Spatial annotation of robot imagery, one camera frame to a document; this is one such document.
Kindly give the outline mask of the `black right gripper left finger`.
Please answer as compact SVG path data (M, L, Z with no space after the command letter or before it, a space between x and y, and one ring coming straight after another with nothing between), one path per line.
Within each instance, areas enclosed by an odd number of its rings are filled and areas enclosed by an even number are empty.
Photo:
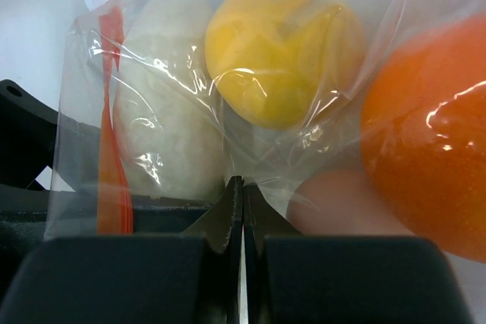
M242 181L182 232L65 237L22 262L3 323L237 323Z

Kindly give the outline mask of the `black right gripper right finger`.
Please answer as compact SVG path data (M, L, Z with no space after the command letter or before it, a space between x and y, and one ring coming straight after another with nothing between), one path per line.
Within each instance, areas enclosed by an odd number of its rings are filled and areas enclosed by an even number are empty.
M445 256L415 237L315 237L255 184L243 219L251 323L470 323Z

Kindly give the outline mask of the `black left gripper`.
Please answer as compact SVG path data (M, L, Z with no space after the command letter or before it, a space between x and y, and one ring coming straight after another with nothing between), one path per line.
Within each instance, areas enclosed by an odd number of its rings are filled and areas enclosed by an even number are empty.
M1 292L4 294L23 258L42 240L49 199L59 198L67 220L80 219L96 229L96 195L49 192L36 181L52 167L58 113L12 80L1 81ZM134 232L181 232L210 207L208 202L132 197Z

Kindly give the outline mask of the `clear zip top bag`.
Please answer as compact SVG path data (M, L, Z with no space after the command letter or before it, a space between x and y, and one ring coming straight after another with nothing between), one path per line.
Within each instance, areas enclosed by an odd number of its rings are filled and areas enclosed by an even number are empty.
M109 0L68 32L45 238L127 234L135 201L284 196L389 45L440 0Z

